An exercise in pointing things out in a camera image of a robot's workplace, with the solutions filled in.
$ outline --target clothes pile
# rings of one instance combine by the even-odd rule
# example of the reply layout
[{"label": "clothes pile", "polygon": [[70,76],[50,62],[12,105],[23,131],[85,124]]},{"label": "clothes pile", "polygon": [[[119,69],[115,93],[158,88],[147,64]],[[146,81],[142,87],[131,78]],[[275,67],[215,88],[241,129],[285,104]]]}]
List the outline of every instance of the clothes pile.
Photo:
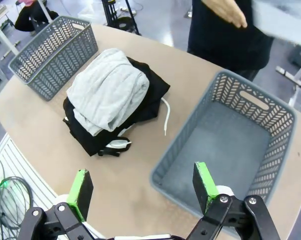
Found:
[{"label": "clothes pile", "polygon": [[168,85],[146,63],[135,61],[116,48],[103,51],[67,90],[63,121],[84,150],[119,157],[131,141],[122,137],[133,124],[158,116]]}]

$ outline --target laundry basket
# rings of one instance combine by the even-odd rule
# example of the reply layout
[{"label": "laundry basket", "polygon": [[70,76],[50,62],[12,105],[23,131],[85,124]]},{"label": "laundry basket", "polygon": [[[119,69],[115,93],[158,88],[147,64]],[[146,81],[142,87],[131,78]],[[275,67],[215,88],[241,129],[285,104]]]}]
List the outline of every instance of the laundry basket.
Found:
[{"label": "laundry basket", "polygon": [[238,199],[276,190],[294,134],[286,103],[241,76],[218,73],[154,168],[150,181],[167,198],[201,217],[193,187],[195,162],[205,162],[216,185]]},{"label": "laundry basket", "polygon": [[9,63],[9,69],[46,101],[98,51],[89,21],[59,16]]}]

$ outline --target basket handle hole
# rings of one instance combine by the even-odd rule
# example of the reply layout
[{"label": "basket handle hole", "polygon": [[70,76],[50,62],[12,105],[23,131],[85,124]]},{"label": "basket handle hole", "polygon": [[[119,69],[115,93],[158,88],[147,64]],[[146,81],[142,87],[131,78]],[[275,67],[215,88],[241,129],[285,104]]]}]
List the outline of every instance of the basket handle hole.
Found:
[{"label": "basket handle hole", "polygon": [[259,100],[257,97],[255,97],[255,96],[249,94],[249,93],[246,92],[246,91],[240,91],[240,92],[239,92],[239,95],[241,95],[244,99],[250,101],[251,103],[253,103],[253,104],[259,106],[261,109],[264,109],[264,110],[266,110],[266,111],[267,111],[268,109],[270,109],[270,107],[269,107],[266,103],[262,102],[262,101]]},{"label": "basket handle hole", "polygon": [[74,28],[76,28],[76,29],[80,29],[80,30],[84,30],[84,29],[85,29],[85,27],[84,27],[84,26],[82,26],[82,25],[79,25],[79,24],[76,24],[76,23],[72,23],[72,26],[73,26]]}]

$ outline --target white slatted panel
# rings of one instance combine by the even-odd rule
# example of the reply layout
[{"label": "white slatted panel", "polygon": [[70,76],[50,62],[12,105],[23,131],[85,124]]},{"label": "white slatted panel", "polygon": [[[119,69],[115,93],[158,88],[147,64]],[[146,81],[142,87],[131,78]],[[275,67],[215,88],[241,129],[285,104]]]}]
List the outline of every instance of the white slatted panel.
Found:
[{"label": "white slatted panel", "polygon": [[[26,180],[26,182],[32,188],[34,207],[40,207],[44,211],[50,209],[53,205],[54,199],[57,197],[57,194],[48,186],[48,184],[42,179],[42,177],[35,171],[31,164],[25,159],[23,154],[16,147],[12,139],[8,134],[4,136],[0,142],[0,160],[3,163],[5,176],[18,176]],[[17,203],[18,209],[16,209],[15,202],[11,202],[12,199],[3,201],[5,205],[3,208],[8,211],[12,216],[16,216],[16,212],[19,209],[25,209],[25,200],[29,204],[27,198],[27,192],[25,189],[20,187],[13,186],[11,187],[14,195],[15,202]],[[105,238],[95,229],[93,229],[89,224],[84,223],[87,229],[92,233],[95,238]],[[4,229],[4,238],[14,237],[11,232],[8,232]],[[66,236],[60,236],[59,240],[67,240]]]}]

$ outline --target black jacket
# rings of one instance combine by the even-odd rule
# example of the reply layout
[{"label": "black jacket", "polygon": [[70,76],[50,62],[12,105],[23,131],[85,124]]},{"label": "black jacket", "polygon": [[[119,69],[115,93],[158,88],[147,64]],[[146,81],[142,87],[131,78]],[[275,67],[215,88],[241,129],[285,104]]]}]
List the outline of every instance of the black jacket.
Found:
[{"label": "black jacket", "polygon": [[158,116],[161,98],[170,88],[170,85],[164,82],[163,79],[153,72],[146,63],[135,61],[129,57],[128,60],[135,68],[139,69],[147,76],[149,80],[149,87],[138,108],[114,131],[109,132],[107,130],[102,130],[97,136],[92,136],[76,120],[73,111],[74,106],[68,97],[64,100],[63,108],[65,110],[66,117],[68,118],[68,121],[65,122],[69,127],[69,131],[90,156],[103,151],[106,145],[115,140],[123,129],[129,128],[135,123],[156,118]]},{"label": "black jacket", "polygon": [[201,0],[192,0],[188,52],[232,71],[259,70],[269,61],[273,38],[254,26],[252,0],[236,3],[246,17],[247,28],[235,27]]}]

